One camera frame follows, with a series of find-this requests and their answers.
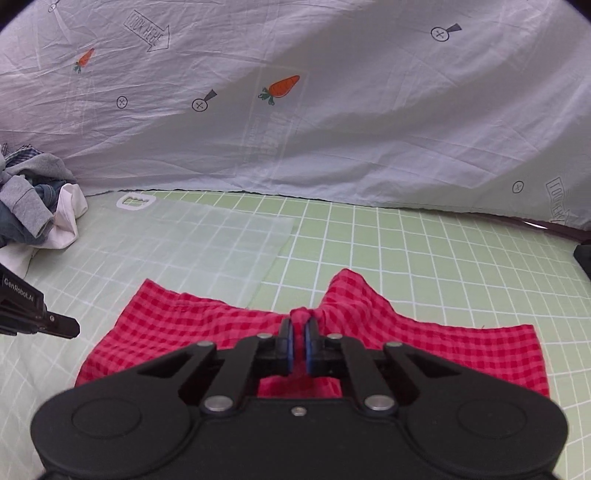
pile of clothes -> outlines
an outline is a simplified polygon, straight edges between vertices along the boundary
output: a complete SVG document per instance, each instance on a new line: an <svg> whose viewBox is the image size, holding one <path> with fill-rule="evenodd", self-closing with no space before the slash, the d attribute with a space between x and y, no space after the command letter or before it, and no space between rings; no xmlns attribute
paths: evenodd
<svg viewBox="0 0 591 480"><path fill-rule="evenodd" d="M0 263L23 277L36 248L65 248L88 209L61 158L24 145L0 147Z"/></svg>

transparent plastic sheet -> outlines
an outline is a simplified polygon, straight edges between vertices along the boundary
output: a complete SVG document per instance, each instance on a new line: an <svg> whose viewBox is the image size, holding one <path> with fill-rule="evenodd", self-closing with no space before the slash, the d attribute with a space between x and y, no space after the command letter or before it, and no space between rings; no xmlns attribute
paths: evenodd
<svg viewBox="0 0 591 480"><path fill-rule="evenodd" d="M245 307L294 222L163 199L131 200L128 210L116 206L121 197L89 198L80 238L31 261L25 279L44 293L49 309L75 317L81 333L73 340L0 336L2 480L31 480L41 472L29 435L32 415L73 386L83 360L146 278Z"/></svg>

green grid mat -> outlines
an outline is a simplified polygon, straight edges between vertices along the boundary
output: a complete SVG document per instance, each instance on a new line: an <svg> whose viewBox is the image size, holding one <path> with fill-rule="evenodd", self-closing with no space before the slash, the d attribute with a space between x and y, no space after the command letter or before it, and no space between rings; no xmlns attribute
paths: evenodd
<svg viewBox="0 0 591 480"><path fill-rule="evenodd" d="M250 308L316 307L334 274L350 268L417 320L533 324L552 398L570 424L556 471L591 480L591 282L573 259L574 241L473 215L242 193L145 193L295 218Z"/></svg>

printed logo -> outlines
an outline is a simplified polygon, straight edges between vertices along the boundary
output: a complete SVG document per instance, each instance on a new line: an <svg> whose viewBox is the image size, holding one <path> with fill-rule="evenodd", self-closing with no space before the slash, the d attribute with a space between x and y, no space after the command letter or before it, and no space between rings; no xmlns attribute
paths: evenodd
<svg viewBox="0 0 591 480"><path fill-rule="evenodd" d="M521 193L521 191L523 190L524 184L521 180L517 180L514 184L513 184L513 193Z"/></svg>
<svg viewBox="0 0 591 480"><path fill-rule="evenodd" d="M263 88L262 93L258 97L262 100L269 100L269 105L275 105L275 99L287 95L298 80L300 80L299 75L279 80L279 82L275 82L269 88Z"/></svg>
<svg viewBox="0 0 591 480"><path fill-rule="evenodd" d="M548 190L548 195L550 196L550 222L566 225L570 210L566 210L564 207L566 191L562 185L562 179L557 177L549 181L546 184L546 190Z"/></svg>
<svg viewBox="0 0 591 480"><path fill-rule="evenodd" d="M453 24L451 27L449 28L441 28L441 27L435 27L431 30L431 36L433 37L433 40L437 40L437 41L448 41L449 40L449 34L451 32L459 32L462 28L460 27L460 25Z"/></svg>
<svg viewBox="0 0 591 480"><path fill-rule="evenodd" d="M207 110L207 102L216 96L217 93L213 90L210 90L210 92L205 96L205 98L196 98L195 100L193 100L193 103L191 103L191 108L196 112L204 112L205 110Z"/></svg>
<svg viewBox="0 0 591 480"><path fill-rule="evenodd" d="M25 297L30 302L35 302L33 295L26 290L23 290L18 285L12 283L7 277L4 277L4 285L10 288L12 291L18 293L21 297Z"/></svg>
<svg viewBox="0 0 591 480"><path fill-rule="evenodd" d="M123 109L127 106L127 97L125 95L121 95L117 98L117 108Z"/></svg>
<svg viewBox="0 0 591 480"><path fill-rule="evenodd" d="M166 50L170 45L170 26L160 28L137 10L129 14L123 25L149 45L148 51Z"/></svg>
<svg viewBox="0 0 591 480"><path fill-rule="evenodd" d="M47 9L48 12L53 12L57 8L57 4L60 3L60 0L56 0L53 2L49 8Z"/></svg>
<svg viewBox="0 0 591 480"><path fill-rule="evenodd" d="M88 63L88 61L90 60L90 57L92 57L92 54L95 52L94 48L91 48L89 51L87 51L84 55L82 55L78 61L76 62L76 64L74 65L74 71L78 72L78 73L82 73L82 67L86 67L86 64Z"/></svg>

white cloth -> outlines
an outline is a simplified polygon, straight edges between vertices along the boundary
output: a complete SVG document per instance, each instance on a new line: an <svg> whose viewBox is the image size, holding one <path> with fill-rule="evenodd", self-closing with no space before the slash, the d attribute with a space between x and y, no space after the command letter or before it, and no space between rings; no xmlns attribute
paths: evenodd
<svg viewBox="0 0 591 480"><path fill-rule="evenodd" d="M591 26L564 0L49 3L0 35L0 132L65 158L86 194L246 190L591 228ZM258 98L293 76L275 105Z"/></svg>
<svg viewBox="0 0 591 480"><path fill-rule="evenodd" d="M24 278L37 248L62 249L78 238L76 219L84 215L87 210L88 204L80 187L66 183L60 189L55 223L47 235L47 240L37 247L11 242L0 248L0 263L14 274Z"/></svg>

